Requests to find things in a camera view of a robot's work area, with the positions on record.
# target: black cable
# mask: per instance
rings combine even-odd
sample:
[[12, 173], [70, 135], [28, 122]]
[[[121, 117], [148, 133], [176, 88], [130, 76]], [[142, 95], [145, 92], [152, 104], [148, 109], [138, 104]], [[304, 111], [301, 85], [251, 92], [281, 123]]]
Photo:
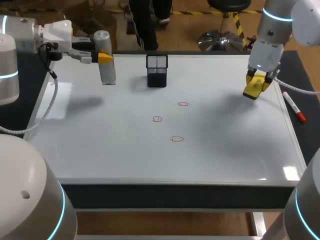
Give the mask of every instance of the black cable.
[[[45, 46], [45, 51], [46, 51], [46, 60], [43, 59], [43, 57], [41, 56], [41, 49]], [[48, 58], [48, 53], [50, 52], [51, 48], [53, 49], [57, 49], [58, 46], [51, 44], [51, 43], [43, 43], [39, 46], [38, 48], [38, 56], [41, 60], [41, 62], [43, 63], [44, 68], [46, 69], [46, 71], [51, 75], [51, 77], [53, 79], [57, 79], [58, 76], [56, 75], [56, 73], [50, 69], [50, 67], [48, 66], [48, 62], [49, 62], [49, 58]]]

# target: person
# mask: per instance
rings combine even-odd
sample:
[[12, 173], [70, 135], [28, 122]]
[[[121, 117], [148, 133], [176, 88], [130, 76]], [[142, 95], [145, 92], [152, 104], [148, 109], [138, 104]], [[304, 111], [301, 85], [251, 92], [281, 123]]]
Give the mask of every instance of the person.
[[[167, 25], [170, 21], [172, 0], [152, 0], [152, 5], [158, 24]], [[151, 17], [149, 0], [129, 0], [129, 10], [139, 47], [142, 50], [157, 50], [157, 36]]]

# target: pen holder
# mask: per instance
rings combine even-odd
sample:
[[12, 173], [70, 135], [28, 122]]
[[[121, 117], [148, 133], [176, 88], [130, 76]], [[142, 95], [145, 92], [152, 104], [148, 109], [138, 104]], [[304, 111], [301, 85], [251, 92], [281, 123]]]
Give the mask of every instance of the pen holder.
[[148, 54], [146, 68], [149, 88], [165, 88], [167, 86], [168, 55]]

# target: red drawn mark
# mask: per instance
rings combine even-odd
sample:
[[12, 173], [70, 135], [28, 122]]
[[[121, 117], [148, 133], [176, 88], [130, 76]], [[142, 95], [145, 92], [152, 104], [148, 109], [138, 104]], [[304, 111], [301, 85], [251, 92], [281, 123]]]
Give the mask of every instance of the red drawn mark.
[[189, 103], [187, 103], [187, 102], [185, 102], [185, 101], [181, 101], [181, 102], [179, 102], [178, 104], [179, 104], [179, 106], [181, 106], [181, 107], [188, 107], [188, 106], [189, 106]]
[[182, 136], [173, 136], [170, 138], [170, 140], [175, 143], [180, 143], [184, 140], [184, 138]]
[[160, 117], [160, 116], [154, 116], [152, 122], [161, 123], [161, 122], [162, 122], [162, 117]]

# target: red marker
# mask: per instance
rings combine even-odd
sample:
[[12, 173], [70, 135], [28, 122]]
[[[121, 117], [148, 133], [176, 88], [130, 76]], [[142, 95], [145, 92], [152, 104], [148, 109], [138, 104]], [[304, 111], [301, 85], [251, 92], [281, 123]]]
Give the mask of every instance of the red marker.
[[299, 110], [299, 108], [297, 107], [297, 105], [294, 103], [294, 101], [291, 99], [291, 97], [289, 96], [289, 94], [286, 91], [282, 92], [282, 95], [284, 97], [284, 99], [288, 102], [288, 104], [291, 106], [291, 108], [293, 109], [293, 111], [295, 112], [296, 116], [298, 117], [298, 119], [300, 120], [301, 123], [305, 123], [307, 121], [307, 119], [305, 118], [305, 116], [302, 114], [302, 112]]

